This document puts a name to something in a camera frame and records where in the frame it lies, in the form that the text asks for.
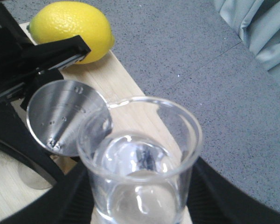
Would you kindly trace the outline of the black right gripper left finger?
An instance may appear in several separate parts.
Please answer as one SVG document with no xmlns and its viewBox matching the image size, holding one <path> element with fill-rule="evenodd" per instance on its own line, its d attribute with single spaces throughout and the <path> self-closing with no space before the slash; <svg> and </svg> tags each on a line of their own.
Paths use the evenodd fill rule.
<svg viewBox="0 0 280 224">
<path fill-rule="evenodd" d="M 11 166 L 0 168 L 0 224 L 89 224 L 94 201 L 87 169 L 77 163 L 50 189 L 26 186 Z"/>
</svg>

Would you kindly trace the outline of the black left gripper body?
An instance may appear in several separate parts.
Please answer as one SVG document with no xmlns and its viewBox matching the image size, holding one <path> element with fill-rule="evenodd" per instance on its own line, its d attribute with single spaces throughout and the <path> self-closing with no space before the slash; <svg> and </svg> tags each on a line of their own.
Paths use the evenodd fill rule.
<svg viewBox="0 0 280 224">
<path fill-rule="evenodd" d="M 35 45 L 0 2 L 0 101 L 32 95 L 63 78 L 60 70 L 84 59 L 90 48 L 76 35 Z"/>
</svg>

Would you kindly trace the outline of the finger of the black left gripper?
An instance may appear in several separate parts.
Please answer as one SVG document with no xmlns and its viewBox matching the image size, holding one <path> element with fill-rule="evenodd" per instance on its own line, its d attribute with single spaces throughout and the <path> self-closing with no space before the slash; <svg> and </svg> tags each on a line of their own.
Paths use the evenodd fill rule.
<svg viewBox="0 0 280 224">
<path fill-rule="evenodd" d="M 27 88 L 25 89 L 24 100 L 22 101 L 20 107 L 26 111 L 28 103 L 35 92 L 44 85 L 56 80 L 63 80 L 63 75 L 61 74 L 59 69 L 41 71 L 35 76 L 32 82 L 29 83 Z"/>
<path fill-rule="evenodd" d="M 34 140 L 10 103 L 0 102 L 0 150 L 28 166 L 50 184 L 64 174 Z"/>
</svg>

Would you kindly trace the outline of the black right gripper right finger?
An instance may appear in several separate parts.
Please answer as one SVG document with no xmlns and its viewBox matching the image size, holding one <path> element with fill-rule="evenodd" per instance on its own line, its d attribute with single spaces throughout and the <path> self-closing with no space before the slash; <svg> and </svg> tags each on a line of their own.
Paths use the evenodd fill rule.
<svg viewBox="0 0 280 224">
<path fill-rule="evenodd" d="M 236 188 L 202 158 L 192 169 L 188 209 L 194 224 L 280 224 L 280 213 Z"/>
</svg>

